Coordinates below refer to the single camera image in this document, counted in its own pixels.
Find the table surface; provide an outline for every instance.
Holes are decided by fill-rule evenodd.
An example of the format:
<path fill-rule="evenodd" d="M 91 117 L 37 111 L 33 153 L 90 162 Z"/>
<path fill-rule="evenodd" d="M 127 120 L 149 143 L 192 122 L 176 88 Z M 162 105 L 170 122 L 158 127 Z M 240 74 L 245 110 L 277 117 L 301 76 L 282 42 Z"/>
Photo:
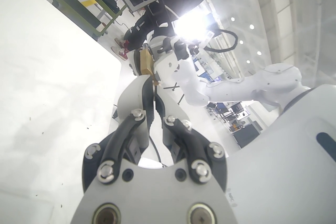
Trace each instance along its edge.
<path fill-rule="evenodd" d="M 121 63 L 46 0 L 0 8 L 0 223 L 69 223 Z"/>

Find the wall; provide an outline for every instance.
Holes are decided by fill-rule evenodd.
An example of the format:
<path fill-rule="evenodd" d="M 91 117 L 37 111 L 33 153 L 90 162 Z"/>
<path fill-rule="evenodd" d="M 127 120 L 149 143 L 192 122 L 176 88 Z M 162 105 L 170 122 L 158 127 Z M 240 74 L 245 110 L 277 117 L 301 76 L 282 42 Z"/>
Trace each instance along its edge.
<path fill-rule="evenodd" d="M 247 110 L 250 112 L 249 118 L 252 121 L 257 121 L 262 127 L 263 130 L 261 132 L 265 131 L 265 129 L 267 129 L 279 116 L 278 110 L 269 112 L 258 101 L 254 101 L 252 104 L 248 105 Z"/>

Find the red sneaker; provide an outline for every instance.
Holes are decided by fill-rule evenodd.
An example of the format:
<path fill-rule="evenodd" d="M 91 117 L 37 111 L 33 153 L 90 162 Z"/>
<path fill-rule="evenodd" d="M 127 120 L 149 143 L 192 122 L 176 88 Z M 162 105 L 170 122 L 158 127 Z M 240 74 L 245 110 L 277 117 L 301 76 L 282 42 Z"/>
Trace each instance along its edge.
<path fill-rule="evenodd" d="M 127 49 L 128 46 L 128 41 L 124 40 L 124 38 L 119 39 L 119 38 L 114 38 L 114 41 L 122 48 L 122 49 Z"/>
<path fill-rule="evenodd" d="M 120 49 L 118 47 L 115 47 L 115 46 L 112 46 L 111 47 L 111 50 L 116 54 L 118 55 L 122 60 L 127 60 L 128 57 L 127 57 L 127 53 L 129 52 L 127 49 Z"/>

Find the bolt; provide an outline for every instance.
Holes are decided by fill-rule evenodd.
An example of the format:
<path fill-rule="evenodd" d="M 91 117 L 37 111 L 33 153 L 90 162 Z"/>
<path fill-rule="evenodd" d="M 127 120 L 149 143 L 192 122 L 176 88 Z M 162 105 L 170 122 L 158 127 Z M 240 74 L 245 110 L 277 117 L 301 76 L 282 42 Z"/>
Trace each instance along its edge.
<path fill-rule="evenodd" d="M 114 161 L 112 160 L 106 160 L 103 162 L 97 170 L 97 178 L 98 180 L 103 183 L 109 183 L 110 181 L 113 181 L 114 175 L 113 175 L 113 164 Z"/>
<path fill-rule="evenodd" d="M 144 118 L 144 111 L 140 108 L 137 108 L 135 110 L 132 110 L 131 113 L 135 117 L 136 121 L 140 121 Z"/>
<path fill-rule="evenodd" d="M 182 120 L 181 122 L 188 129 L 188 131 L 192 130 L 191 122 L 190 121 L 188 121 L 188 120 Z"/>
<path fill-rule="evenodd" d="M 218 143 L 211 142 L 209 144 L 209 147 L 213 149 L 213 152 L 214 152 L 213 156 L 215 158 L 223 158 L 223 156 L 225 155 L 224 148 L 221 145 L 219 145 Z"/>
<path fill-rule="evenodd" d="M 86 148 L 85 150 L 85 158 L 87 159 L 92 159 L 93 158 L 93 155 L 97 152 L 97 151 L 100 151 L 101 150 L 101 147 L 99 144 L 97 143 L 94 143 L 94 144 L 91 144 L 89 147 Z"/>
<path fill-rule="evenodd" d="M 211 179 L 211 168 L 204 160 L 197 159 L 191 164 L 191 168 L 195 169 L 197 175 L 199 176 L 199 181 L 201 183 L 207 183 Z"/>
<path fill-rule="evenodd" d="M 206 167 L 202 164 L 199 164 L 196 168 L 196 173 L 200 175 L 201 177 L 205 177 L 208 173 Z"/>
<path fill-rule="evenodd" d="M 174 122 L 175 122 L 175 117 L 172 116 L 172 115 L 169 115 L 169 116 L 167 117 L 167 122 L 168 122 L 168 123 L 174 123 Z"/>
<path fill-rule="evenodd" d="M 139 109 L 139 108 L 136 109 L 136 110 L 133 110 L 132 112 L 133 112 L 133 116 L 134 116 L 135 118 L 140 118 L 140 117 L 143 115 L 142 110 Z"/>
<path fill-rule="evenodd" d="M 109 165 L 104 165 L 101 170 L 101 176 L 107 178 L 113 174 L 113 167 Z"/>

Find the black cable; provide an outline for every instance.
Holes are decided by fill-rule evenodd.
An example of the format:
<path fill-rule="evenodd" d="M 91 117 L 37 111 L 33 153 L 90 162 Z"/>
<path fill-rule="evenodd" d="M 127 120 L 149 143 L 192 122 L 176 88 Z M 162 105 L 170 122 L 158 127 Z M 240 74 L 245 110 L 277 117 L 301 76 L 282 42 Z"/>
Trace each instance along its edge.
<path fill-rule="evenodd" d="M 161 162 L 161 157 L 160 157 L 160 154 L 159 154 L 159 151 L 157 150 L 156 145 L 155 145 L 153 139 L 151 138 L 151 136 L 149 136 L 149 140 L 150 140 L 150 142 L 152 143 L 152 145 L 153 145 L 153 147 L 154 147 L 154 149 L 155 149 L 156 155 L 158 156 L 157 159 L 159 160 L 159 163 L 162 164 L 162 162 Z"/>
<path fill-rule="evenodd" d="M 125 24 L 125 23 L 122 23 L 121 25 L 117 22 L 117 20 L 115 20 L 116 21 L 116 23 L 119 25 L 119 26 L 122 26 L 122 25 L 125 25 L 125 27 L 127 28 L 127 29 L 129 29 L 128 28 L 128 26 Z"/>
<path fill-rule="evenodd" d="M 224 33 L 231 34 L 231 35 L 234 37 L 234 44 L 232 45 L 232 47 L 227 48 L 227 49 L 217 50 L 217 49 L 213 49 L 213 48 L 209 48 L 209 47 L 205 46 L 205 47 L 204 47 L 204 50 L 205 50 L 205 51 L 213 51 L 213 52 L 215 52 L 215 53 L 225 53 L 225 52 L 227 52 L 227 51 L 232 51 L 232 50 L 234 50 L 234 49 L 237 47 L 237 44 L 238 44 L 238 36 L 237 36 L 234 32 L 231 32 L 231 31 L 226 30 L 226 29 L 219 29 L 219 31 L 224 32 Z"/>

